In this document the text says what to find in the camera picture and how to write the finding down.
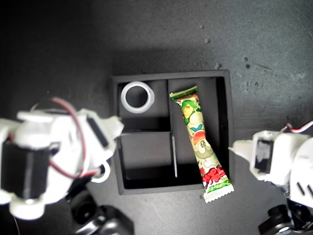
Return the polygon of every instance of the red wire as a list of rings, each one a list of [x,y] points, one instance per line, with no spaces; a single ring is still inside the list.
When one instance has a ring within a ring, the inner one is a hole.
[[[57,166],[52,160],[49,161],[50,166],[52,166],[56,171],[58,171],[59,173],[63,174],[64,176],[72,178],[72,179],[82,178],[85,175],[94,175],[94,174],[98,173],[98,171],[86,172],[85,174],[83,173],[84,172],[84,163],[85,163],[85,160],[86,160],[86,142],[85,142],[85,137],[84,137],[84,134],[83,134],[83,129],[82,129],[80,123],[79,123],[79,120],[78,120],[78,117],[76,115],[75,110],[73,108],[71,108],[71,106],[68,105],[66,103],[66,101],[64,101],[64,100],[62,100],[60,98],[53,97],[51,99],[51,101],[56,103],[56,104],[59,104],[60,106],[62,106],[62,108],[64,108],[71,115],[71,117],[73,118],[73,121],[74,121],[74,123],[75,123],[75,125],[76,125],[76,127],[78,129],[79,134],[80,134],[82,150],[83,150],[83,168],[81,169],[79,175],[76,176],[76,175],[72,175],[72,174],[69,174],[69,173],[65,172],[59,166]]]

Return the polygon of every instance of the white plastic part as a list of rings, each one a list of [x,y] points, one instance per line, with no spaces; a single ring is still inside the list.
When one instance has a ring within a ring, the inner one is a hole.
[[[86,115],[79,115],[78,119],[83,126],[86,123]],[[65,172],[75,175],[81,168],[82,147],[77,128],[71,116],[57,115],[51,124],[50,139],[51,143],[60,143],[59,151],[53,156],[53,162]],[[44,193],[46,204],[55,203],[61,200],[71,186],[73,179],[68,178],[54,168],[49,167],[47,188]]]
[[[126,94],[127,94],[128,90],[130,88],[133,88],[133,87],[142,87],[143,89],[145,89],[145,91],[147,92],[147,95],[148,95],[146,103],[143,106],[138,107],[138,108],[131,106],[126,100]],[[155,101],[154,92],[152,91],[152,89],[147,84],[145,84],[143,82],[138,82],[138,81],[137,82],[131,82],[123,88],[122,93],[121,93],[122,105],[124,106],[124,108],[127,111],[134,113],[134,114],[144,113],[145,111],[147,111],[151,107],[151,105],[154,103],[154,101]]]
[[[44,214],[45,204],[42,198],[23,200],[13,195],[9,210],[16,218],[33,220],[40,218]]]
[[[282,133],[277,136],[274,142],[268,181],[278,186],[284,186],[290,181],[296,152],[309,138],[308,135],[295,133]]]
[[[253,135],[252,141],[234,142],[229,150],[250,163],[250,171],[258,180],[271,181],[283,186],[290,180],[292,163],[298,148],[309,138],[310,136],[302,134],[261,131]],[[255,168],[258,140],[274,142],[269,174]]]
[[[290,199],[313,208],[313,138],[298,149],[292,165]]]
[[[112,157],[116,143],[114,139],[119,136],[124,125],[118,117],[101,119],[97,113],[81,110],[78,114],[86,141],[85,171],[95,170],[100,165],[105,168],[105,173],[93,182],[101,183],[110,175],[111,168],[107,160]],[[101,133],[106,138],[108,145],[102,146],[96,134],[87,122],[87,117],[93,118]],[[69,115],[58,113],[45,113],[43,111],[19,112],[18,118],[25,122],[13,122],[0,119],[0,171],[2,144],[9,131],[14,134],[14,143],[20,147],[38,149],[43,147],[58,148],[53,156],[53,162],[63,171],[76,175],[82,167],[82,146],[77,127]],[[10,203],[10,212],[21,219],[36,219],[44,214],[45,204],[54,203],[62,199],[73,179],[68,178],[54,168],[48,168],[46,192],[36,200],[23,200],[12,193],[0,189],[0,204]]]
[[[111,167],[107,161],[103,161],[103,167],[105,169],[104,174],[102,176],[100,176],[99,178],[97,176],[92,177],[91,182],[102,183],[108,179],[108,177],[110,176],[110,173],[111,173]]]
[[[49,147],[50,130],[45,123],[40,122],[24,122],[16,132],[14,143],[19,147],[40,149]]]

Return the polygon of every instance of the black plastic part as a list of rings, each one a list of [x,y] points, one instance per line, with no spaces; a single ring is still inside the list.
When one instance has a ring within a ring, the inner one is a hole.
[[[1,188],[23,199],[45,192],[50,151],[30,150],[5,142],[2,145]]]
[[[288,216],[286,205],[279,205],[268,211],[270,218],[259,225],[260,235],[274,235],[282,228],[291,228],[291,219]]]
[[[66,196],[73,216],[73,234],[134,235],[134,223],[114,207],[98,207],[86,190],[86,182],[74,182]]]
[[[155,103],[142,114],[128,112],[120,102],[123,87],[133,81],[146,83],[155,93]],[[118,76],[112,79],[115,99],[112,115],[122,117],[125,124],[124,134],[117,139],[118,151],[114,157],[120,194],[203,188],[181,110],[169,98],[170,92],[195,85],[206,138],[234,182],[234,158],[228,151],[229,143],[233,142],[229,71]]]
[[[102,147],[107,147],[108,146],[108,141],[105,138],[105,136],[102,134],[102,131],[100,130],[99,126],[95,122],[93,118],[87,118],[87,122],[91,129],[93,130],[94,134],[97,136],[98,140],[100,141]]]
[[[273,154],[273,141],[258,140],[254,167],[260,172],[269,174]]]

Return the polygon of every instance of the cartoon character print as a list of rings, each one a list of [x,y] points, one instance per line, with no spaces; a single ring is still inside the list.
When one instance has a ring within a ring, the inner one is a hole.
[[[205,172],[207,172],[209,168],[218,164],[217,157],[211,145],[205,139],[204,130],[195,132],[190,141],[193,146],[198,165],[199,167],[202,167]]]
[[[198,96],[196,94],[191,95],[188,100],[182,102],[180,108],[184,116],[185,125],[188,125],[192,114],[196,111],[201,112]]]
[[[198,96],[193,94],[184,100],[181,103],[181,110],[201,175],[204,176],[212,167],[216,167],[219,162],[211,145],[205,139],[203,115]]]

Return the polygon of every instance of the red print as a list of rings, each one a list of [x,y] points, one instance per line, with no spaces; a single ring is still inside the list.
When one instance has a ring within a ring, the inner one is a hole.
[[[216,168],[210,169],[209,172],[202,177],[202,181],[206,182],[206,185],[213,184],[213,182],[218,182],[224,175],[224,170],[218,165]]]

